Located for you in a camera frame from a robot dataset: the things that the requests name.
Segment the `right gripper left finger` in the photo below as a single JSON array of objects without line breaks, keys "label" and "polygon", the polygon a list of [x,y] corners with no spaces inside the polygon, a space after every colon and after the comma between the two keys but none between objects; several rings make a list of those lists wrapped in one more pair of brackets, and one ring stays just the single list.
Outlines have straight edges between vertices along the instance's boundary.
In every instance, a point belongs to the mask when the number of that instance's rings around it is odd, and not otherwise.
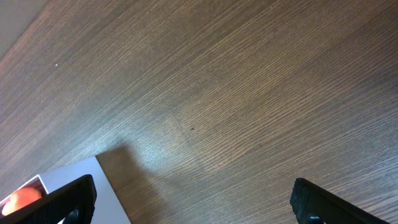
[{"label": "right gripper left finger", "polygon": [[92,175],[86,174],[20,210],[1,224],[90,224],[97,198]]}]

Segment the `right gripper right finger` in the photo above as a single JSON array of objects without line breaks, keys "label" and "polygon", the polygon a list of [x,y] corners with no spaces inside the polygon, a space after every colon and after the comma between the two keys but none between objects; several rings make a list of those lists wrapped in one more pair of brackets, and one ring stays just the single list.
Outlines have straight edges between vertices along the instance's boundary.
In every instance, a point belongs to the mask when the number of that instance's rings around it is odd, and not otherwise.
[{"label": "right gripper right finger", "polygon": [[295,180],[290,204],[299,224],[388,224],[304,178]]}]

